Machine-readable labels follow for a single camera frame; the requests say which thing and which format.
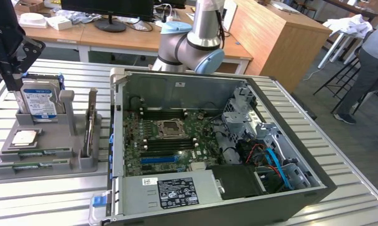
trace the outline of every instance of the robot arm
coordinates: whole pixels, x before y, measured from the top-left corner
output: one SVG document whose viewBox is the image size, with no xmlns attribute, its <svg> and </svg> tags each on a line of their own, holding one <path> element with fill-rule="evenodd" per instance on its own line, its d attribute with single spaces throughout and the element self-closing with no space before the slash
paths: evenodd
<svg viewBox="0 0 378 226">
<path fill-rule="evenodd" d="M 11 0 L 0 0 L 0 78 L 10 91 L 20 91 L 22 74 L 30 69 L 44 47 L 43 42 L 26 36 Z M 27 55 L 24 58 L 18 58 L 20 48 Z"/>
<path fill-rule="evenodd" d="M 198 0 L 194 26 L 183 22 L 167 22 L 162 28 L 162 43 L 153 70 L 185 72 L 187 67 L 197 73 L 214 73 L 225 52 L 221 9 L 225 0 Z"/>
</svg>

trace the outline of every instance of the person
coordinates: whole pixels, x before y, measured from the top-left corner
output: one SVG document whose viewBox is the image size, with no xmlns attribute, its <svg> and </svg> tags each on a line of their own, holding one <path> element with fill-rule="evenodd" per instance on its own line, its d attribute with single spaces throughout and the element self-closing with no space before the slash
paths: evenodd
<svg viewBox="0 0 378 226">
<path fill-rule="evenodd" d="M 350 89 L 334 117 L 348 124 L 357 121 L 350 115 L 353 105 L 361 97 L 378 90 L 378 29 L 372 33 L 360 51 L 361 71 L 353 88 Z"/>
</svg>

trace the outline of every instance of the hard drive label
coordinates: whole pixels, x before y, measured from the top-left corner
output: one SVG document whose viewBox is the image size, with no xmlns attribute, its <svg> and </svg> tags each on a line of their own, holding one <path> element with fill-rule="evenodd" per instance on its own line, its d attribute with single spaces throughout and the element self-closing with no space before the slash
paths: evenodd
<svg viewBox="0 0 378 226">
<path fill-rule="evenodd" d="M 158 181 L 159 199 L 163 209 L 199 204 L 193 178 Z"/>
<path fill-rule="evenodd" d="M 56 105 L 51 101 L 50 89 L 24 89 L 31 115 L 39 119 L 51 119 L 58 115 Z"/>
</svg>

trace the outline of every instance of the gray pants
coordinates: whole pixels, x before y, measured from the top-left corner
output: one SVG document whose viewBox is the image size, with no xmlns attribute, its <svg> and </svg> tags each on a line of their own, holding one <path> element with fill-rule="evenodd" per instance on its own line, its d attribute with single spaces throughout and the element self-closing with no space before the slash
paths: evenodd
<svg viewBox="0 0 378 226">
<path fill-rule="evenodd" d="M 378 59 L 361 48 L 360 52 L 361 71 L 358 79 L 349 91 L 342 104 L 338 107 L 338 114 L 350 114 L 353 105 L 369 92 L 378 90 Z"/>
</svg>

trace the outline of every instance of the monitor stand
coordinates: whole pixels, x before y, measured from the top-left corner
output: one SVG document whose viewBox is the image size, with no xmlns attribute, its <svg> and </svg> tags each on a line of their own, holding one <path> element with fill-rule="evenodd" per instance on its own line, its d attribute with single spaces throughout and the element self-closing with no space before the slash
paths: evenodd
<svg viewBox="0 0 378 226">
<path fill-rule="evenodd" d="M 112 15 L 108 15 L 108 19 L 95 21 L 95 27 L 104 32 L 122 32 L 126 30 L 126 25 L 120 21 L 114 21 Z"/>
</svg>

